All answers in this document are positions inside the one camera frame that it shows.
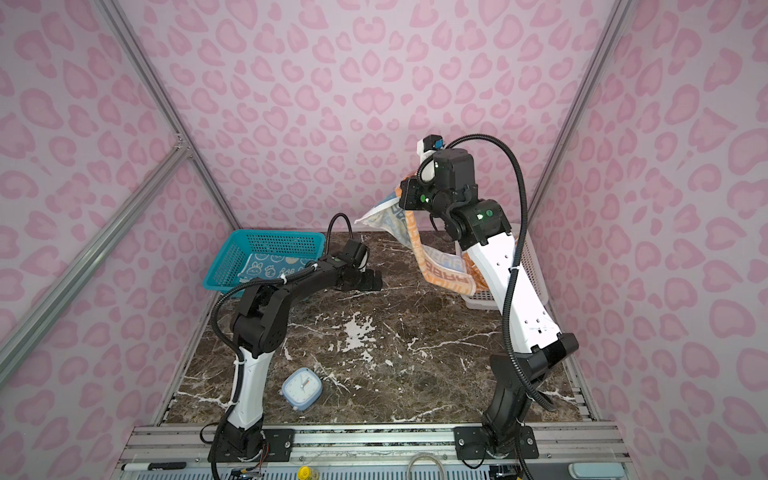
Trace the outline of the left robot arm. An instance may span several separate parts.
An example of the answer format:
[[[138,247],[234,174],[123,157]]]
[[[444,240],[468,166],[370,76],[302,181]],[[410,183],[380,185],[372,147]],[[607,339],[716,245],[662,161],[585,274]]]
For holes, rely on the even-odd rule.
[[[264,395],[272,357],[287,335],[294,303],[326,289],[380,291],[382,273],[337,257],[323,257],[284,279],[254,279],[228,291],[222,300],[241,292],[231,334],[219,326],[219,300],[210,325],[219,340],[235,354],[232,393],[211,440],[208,461],[262,459],[267,438],[262,432]]]

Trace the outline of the teal plastic basket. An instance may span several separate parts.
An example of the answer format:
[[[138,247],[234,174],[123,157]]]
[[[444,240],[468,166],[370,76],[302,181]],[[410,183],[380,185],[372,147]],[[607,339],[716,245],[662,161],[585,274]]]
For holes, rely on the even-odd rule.
[[[209,267],[202,286],[226,293],[259,279],[281,279],[302,270],[323,254],[325,236],[317,232],[237,230]]]

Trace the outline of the white plastic basket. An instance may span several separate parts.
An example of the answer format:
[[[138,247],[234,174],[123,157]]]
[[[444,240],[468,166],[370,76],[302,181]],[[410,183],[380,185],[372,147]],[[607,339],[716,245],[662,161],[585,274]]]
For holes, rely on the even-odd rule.
[[[485,283],[484,277],[471,261],[468,254],[461,249],[458,242],[455,242],[455,253],[464,261],[464,270],[472,276],[476,285],[474,295],[461,295],[465,301],[466,306],[472,310],[497,310],[498,307],[496,306],[492,293]],[[549,302],[549,292],[544,281],[536,251],[530,240],[526,240],[524,244],[521,264],[525,269],[525,272],[528,275],[528,278],[540,301],[543,305],[546,305]]]

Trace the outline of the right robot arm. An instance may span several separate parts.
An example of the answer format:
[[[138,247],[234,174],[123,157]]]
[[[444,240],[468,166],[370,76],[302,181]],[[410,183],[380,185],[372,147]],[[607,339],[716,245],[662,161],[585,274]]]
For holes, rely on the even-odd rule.
[[[490,358],[496,380],[493,398],[480,426],[455,429],[458,459],[476,469],[492,457],[537,457],[526,417],[534,404],[556,411],[540,387],[579,344],[546,311],[525,271],[524,231],[514,232],[500,205],[479,199],[474,185],[440,189],[436,183],[412,176],[400,184],[399,205],[444,221],[449,235],[479,270],[501,312],[504,351]]]

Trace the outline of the striped rabbit text towel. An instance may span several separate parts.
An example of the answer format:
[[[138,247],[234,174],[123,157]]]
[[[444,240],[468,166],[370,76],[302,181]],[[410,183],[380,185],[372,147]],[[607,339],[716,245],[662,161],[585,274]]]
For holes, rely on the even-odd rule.
[[[401,194],[402,189],[396,187],[354,223],[392,235],[413,253],[428,283],[465,296],[488,291],[484,277],[466,254],[450,254],[422,243],[414,213],[399,206]]]

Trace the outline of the blue bunny pattern towel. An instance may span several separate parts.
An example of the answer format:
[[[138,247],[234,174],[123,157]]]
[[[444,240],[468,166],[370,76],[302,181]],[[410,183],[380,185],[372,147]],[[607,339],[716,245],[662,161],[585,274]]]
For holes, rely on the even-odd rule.
[[[304,269],[312,259],[251,253],[237,274],[240,283],[256,278],[271,280],[293,275]]]

